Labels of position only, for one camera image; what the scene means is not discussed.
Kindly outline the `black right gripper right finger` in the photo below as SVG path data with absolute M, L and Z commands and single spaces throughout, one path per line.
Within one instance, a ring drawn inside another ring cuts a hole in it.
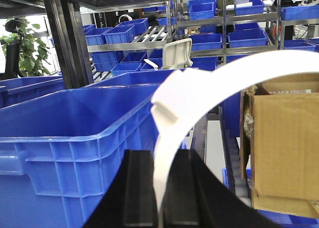
M 177 151 L 163 200 L 165 228 L 277 228 L 229 191 L 194 150 Z

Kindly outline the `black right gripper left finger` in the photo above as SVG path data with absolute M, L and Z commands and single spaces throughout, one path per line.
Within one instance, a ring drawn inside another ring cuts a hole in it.
M 107 192 L 85 222 L 85 228 L 156 228 L 153 155 L 126 150 Z

